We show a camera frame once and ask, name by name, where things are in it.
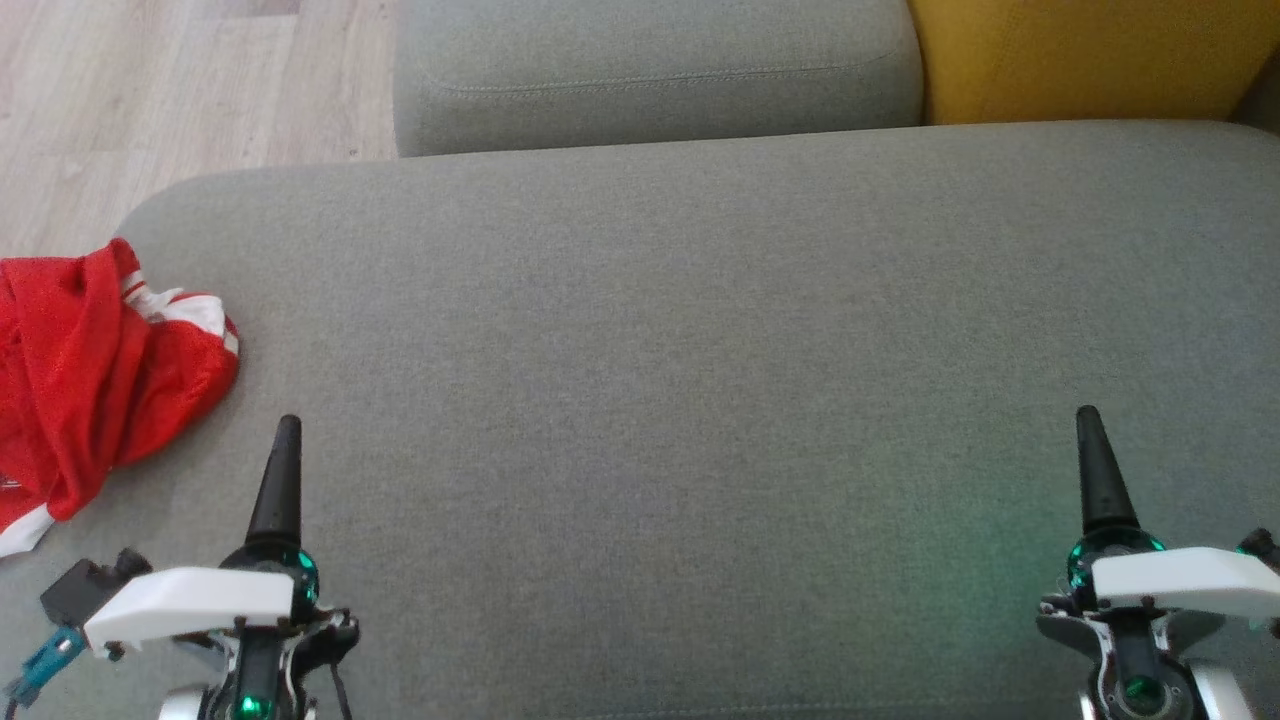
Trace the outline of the grey sofa seat cushion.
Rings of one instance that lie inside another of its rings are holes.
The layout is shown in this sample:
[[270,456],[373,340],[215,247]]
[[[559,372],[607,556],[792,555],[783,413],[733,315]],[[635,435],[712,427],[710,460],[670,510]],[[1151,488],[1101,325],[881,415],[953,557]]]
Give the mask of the grey sofa seat cushion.
[[398,154],[918,126],[906,0],[399,0]]
[[279,416],[356,720],[1079,720],[1036,628],[1103,418],[1172,547],[1280,534],[1280,137],[946,126],[188,179],[119,227],[233,391],[0,561],[239,546]]

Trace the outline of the yellow sofa backrest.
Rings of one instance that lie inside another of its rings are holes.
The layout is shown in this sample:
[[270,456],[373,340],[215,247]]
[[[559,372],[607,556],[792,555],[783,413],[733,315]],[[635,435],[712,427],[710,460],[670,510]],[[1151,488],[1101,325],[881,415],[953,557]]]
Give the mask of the yellow sofa backrest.
[[936,126],[1225,120],[1280,50],[1280,0],[908,0]]

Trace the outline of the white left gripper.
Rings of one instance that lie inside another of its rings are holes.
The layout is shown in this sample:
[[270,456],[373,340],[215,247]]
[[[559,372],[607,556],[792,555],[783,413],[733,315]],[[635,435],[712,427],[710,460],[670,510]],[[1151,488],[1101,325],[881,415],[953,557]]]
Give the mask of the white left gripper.
[[129,580],[84,623],[88,647],[210,632],[307,624],[319,605],[319,566],[301,546],[302,421],[276,424],[244,546],[218,568],[172,568]]

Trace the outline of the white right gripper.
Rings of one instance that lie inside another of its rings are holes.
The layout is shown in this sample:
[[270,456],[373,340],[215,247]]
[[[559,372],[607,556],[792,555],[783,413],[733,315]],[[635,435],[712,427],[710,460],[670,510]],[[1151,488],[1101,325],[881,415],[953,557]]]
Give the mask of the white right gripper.
[[[1080,406],[1075,428],[1083,534],[1139,530],[1100,410]],[[1238,553],[1236,546],[1166,550],[1148,536],[1137,547],[1082,539],[1069,553],[1066,569],[1068,588],[1087,612],[1192,611],[1260,625],[1280,623],[1280,575],[1258,559]]]

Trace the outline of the red jersey with striped trim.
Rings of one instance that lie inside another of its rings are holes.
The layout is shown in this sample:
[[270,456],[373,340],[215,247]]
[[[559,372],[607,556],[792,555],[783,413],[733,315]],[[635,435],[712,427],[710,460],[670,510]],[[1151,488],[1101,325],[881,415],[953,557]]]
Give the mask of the red jersey with striped trim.
[[219,297],[151,290],[122,238],[0,260],[0,530],[73,518],[206,416],[239,355]]

